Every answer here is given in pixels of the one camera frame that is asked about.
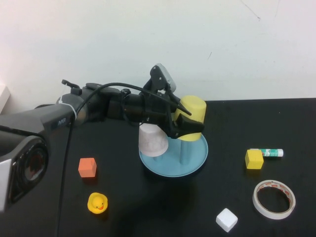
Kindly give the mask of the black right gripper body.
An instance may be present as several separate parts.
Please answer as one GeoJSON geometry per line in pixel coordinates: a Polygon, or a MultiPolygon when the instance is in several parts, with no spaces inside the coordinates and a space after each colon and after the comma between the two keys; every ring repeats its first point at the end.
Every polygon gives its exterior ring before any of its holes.
{"type": "Polygon", "coordinates": [[[147,98],[142,112],[142,123],[157,125],[168,137],[176,139],[181,131],[173,121],[176,107],[160,99],[147,98]]]}

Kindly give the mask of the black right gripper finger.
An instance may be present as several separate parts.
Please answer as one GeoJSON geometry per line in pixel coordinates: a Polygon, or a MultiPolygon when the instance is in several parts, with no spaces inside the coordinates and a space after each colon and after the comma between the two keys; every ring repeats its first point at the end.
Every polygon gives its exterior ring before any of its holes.
{"type": "Polygon", "coordinates": [[[192,113],[189,112],[180,102],[180,98],[171,98],[170,99],[170,109],[171,112],[174,113],[176,109],[179,109],[180,111],[184,112],[187,115],[191,115],[192,113]]]}
{"type": "Polygon", "coordinates": [[[200,138],[204,129],[204,123],[194,121],[184,115],[179,115],[176,119],[177,138],[200,138]]]}

